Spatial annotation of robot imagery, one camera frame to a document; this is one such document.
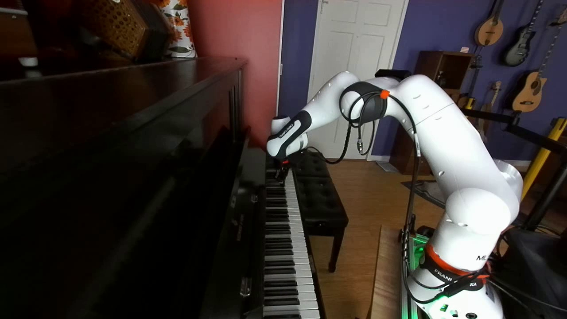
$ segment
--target cabinet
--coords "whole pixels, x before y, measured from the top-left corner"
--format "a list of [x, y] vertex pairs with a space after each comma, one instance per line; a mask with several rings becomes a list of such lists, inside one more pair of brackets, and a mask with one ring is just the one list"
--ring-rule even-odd
[[[462, 95], [465, 76], [470, 69], [472, 55], [451, 51], [423, 51], [415, 65], [415, 74], [433, 78], [456, 102]], [[414, 173], [415, 145], [408, 133], [400, 126], [391, 163], [401, 173]], [[431, 173], [426, 159], [421, 159], [421, 175]]]

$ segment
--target piano keyboard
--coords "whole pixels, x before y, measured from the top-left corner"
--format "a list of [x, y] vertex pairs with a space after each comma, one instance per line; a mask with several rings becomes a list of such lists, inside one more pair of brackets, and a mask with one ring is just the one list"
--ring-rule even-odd
[[320, 319], [295, 177], [267, 175], [265, 319]]

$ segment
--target guitar hanging on wall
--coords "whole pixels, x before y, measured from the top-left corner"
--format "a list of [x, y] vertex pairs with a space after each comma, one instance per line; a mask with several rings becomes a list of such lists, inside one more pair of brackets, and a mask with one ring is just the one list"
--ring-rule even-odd
[[477, 28], [476, 39], [479, 46], [493, 46], [504, 33], [504, 23], [501, 19], [504, 0], [493, 0], [490, 17]]
[[536, 35], [534, 24], [536, 24], [538, 16], [539, 16], [539, 12], [543, 9], [543, 3], [545, 3], [545, 0], [538, 1], [536, 10], [532, 14], [531, 24], [522, 26], [518, 30], [518, 39], [513, 42], [513, 46], [504, 55], [504, 63], [506, 65], [511, 65], [511, 67], [520, 65], [531, 55], [531, 42], [532, 42], [532, 39]]
[[525, 113], [525, 111], [534, 111], [536, 108], [539, 108], [539, 104], [543, 101], [543, 94], [545, 94], [545, 85], [548, 81], [548, 78], [545, 78], [545, 69], [550, 62], [550, 56], [555, 49], [555, 44], [557, 44], [566, 23], [567, 23], [567, 9], [564, 9], [563, 16], [555, 23], [552, 23], [552, 26], [555, 26], [555, 33], [554, 33], [554, 39], [547, 49], [545, 62], [538, 71], [529, 72], [529, 76], [525, 79], [525, 87], [520, 90], [520, 94], [513, 101], [515, 111]]

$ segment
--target blue wall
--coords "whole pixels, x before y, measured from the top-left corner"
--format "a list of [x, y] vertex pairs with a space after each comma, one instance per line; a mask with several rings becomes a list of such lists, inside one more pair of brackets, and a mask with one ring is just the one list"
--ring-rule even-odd
[[[486, 46], [483, 49], [483, 67], [479, 71], [474, 95], [479, 102], [483, 102], [485, 99], [488, 99], [490, 85], [501, 79], [504, 83], [501, 99], [497, 101], [497, 111], [501, 113], [511, 113], [509, 101], [518, 94], [518, 88], [524, 87], [524, 78], [529, 71], [541, 67], [548, 44], [552, 42], [554, 32], [557, 30], [552, 28], [550, 23], [559, 17], [564, 7], [567, 7], [566, 0], [545, 0], [543, 10], [536, 21], [538, 32], [532, 39], [531, 56], [518, 67], [504, 65], [501, 62], [501, 55], [511, 42], [515, 42], [516, 30], [520, 26], [525, 26], [532, 19], [532, 12], [538, 1], [539, 0], [524, 0], [520, 3], [518, 0], [506, 0], [501, 12], [501, 19], [506, 24], [506, 35], [495, 46]], [[290, 23], [302, 24], [297, 24], [297, 28], [304, 30], [297, 35], [297, 42], [302, 42], [300, 46], [304, 49], [306, 46], [313, 44], [313, 32], [318, 12], [318, 0], [309, 0], [309, 3], [313, 5], [304, 10], [302, 16], [291, 16], [286, 12], [286, 26]], [[421, 51], [460, 51], [463, 46], [470, 46], [474, 49], [474, 33], [477, 26], [488, 17], [492, 3], [493, 0], [410, 0], [394, 67], [414, 71]], [[288, 9], [290, 5], [307, 5], [307, 1], [288, 0]], [[567, 115], [567, 24], [564, 28], [566, 30], [563, 32], [547, 67], [548, 81], [545, 85], [545, 99], [536, 111], [524, 113], [520, 122], [524, 127], [529, 127], [541, 134], [548, 134], [554, 118]], [[297, 51], [299, 55], [304, 55], [300, 53], [300, 48], [290, 48], [284, 40], [284, 53], [286, 51]], [[302, 65], [302, 71], [297, 69], [297, 72], [307, 76], [307, 79], [304, 81], [297, 79], [297, 85], [309, 85], [311, 55], [299, 58], [309, 58], [309, 63]], [[470, 79], [472, 72], [467, 78], [463, 90], [469, 90]], [[299, 97], [295, 104], [281, 104], [281, 113], [297, 113], [302, 108], [300, 102], [306, 104], [304, 95]], [[520, 136], [504, 131], [502, 127], [502, 124], [495, 124], [490, 136], [488, 145], [493, 156], [502, 159], [532, 159], [538, 145], [525, 141]], [[394, 122], [392, 118], [382, 120], [375, 154], [391, 154], [396, 141], [396, 133], [398, 122]]]

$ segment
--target red wall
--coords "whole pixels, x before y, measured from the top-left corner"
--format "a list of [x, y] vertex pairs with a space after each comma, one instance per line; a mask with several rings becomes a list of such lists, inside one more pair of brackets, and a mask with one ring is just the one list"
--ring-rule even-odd
[[190, 0], [196, 48], [201, 56], [244, 56], [245, 124], [265, 145], [277, 111], [283, 0]]

